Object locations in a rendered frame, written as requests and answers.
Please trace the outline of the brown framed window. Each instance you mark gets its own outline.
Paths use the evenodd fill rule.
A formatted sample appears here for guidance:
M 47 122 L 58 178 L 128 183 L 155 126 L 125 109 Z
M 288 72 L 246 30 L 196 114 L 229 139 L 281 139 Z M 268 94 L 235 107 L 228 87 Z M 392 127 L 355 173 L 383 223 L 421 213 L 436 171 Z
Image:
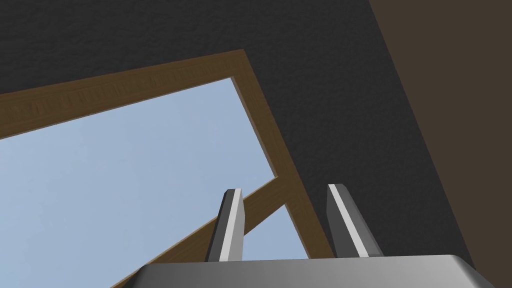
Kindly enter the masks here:
M 0 94 L 0 288 L 201 262 L 231 188 L 245 259 L 333 255 L 244 50 Z

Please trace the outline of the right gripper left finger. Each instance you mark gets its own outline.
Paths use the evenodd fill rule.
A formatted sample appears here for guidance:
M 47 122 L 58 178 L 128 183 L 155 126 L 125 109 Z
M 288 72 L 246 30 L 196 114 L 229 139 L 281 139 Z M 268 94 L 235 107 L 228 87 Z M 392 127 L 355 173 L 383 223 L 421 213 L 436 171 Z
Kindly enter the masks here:
M 206 262 L 229 262 L 243 259 L 245 208 L 242 190 L 228 189 L 221 206 L 208 245 Z

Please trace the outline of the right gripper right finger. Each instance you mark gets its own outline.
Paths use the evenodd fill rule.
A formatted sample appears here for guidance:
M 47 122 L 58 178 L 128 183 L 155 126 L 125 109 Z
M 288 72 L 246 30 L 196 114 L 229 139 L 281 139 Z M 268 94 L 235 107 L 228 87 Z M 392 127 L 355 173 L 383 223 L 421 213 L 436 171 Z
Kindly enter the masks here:
M 366 221 L 343 184 L 328 185 L 326 215 L 336 258 L 383 256 Z

